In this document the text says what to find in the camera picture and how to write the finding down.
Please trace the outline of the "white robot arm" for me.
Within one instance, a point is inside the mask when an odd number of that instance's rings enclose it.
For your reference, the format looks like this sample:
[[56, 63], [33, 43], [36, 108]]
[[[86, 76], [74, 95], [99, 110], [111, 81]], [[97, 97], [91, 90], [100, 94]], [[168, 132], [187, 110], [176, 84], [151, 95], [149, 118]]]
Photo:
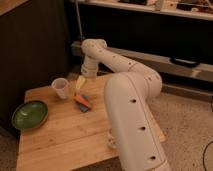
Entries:
[[97, 75], [100, 63], [114, 73], [104, 87], [104, 102], [124, 171], [172, 171], [151, 120], [147, 101], [162, 89], [154, 69], [110, 51], [103, 39], [85, 39], [81, 73]]

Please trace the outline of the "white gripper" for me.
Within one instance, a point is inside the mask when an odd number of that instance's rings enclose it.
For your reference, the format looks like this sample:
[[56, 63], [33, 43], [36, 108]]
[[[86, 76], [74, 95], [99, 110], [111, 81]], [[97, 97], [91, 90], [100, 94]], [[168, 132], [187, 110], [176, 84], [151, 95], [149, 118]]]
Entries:
[[85, 65], [81, 67], [81, 73], [76, 81], [76, 89], [80, 90], [83, 85], [86, 83], [86, 78], [94, 78], [97, 76], [97, 70], [96, 69], [89, 69]]

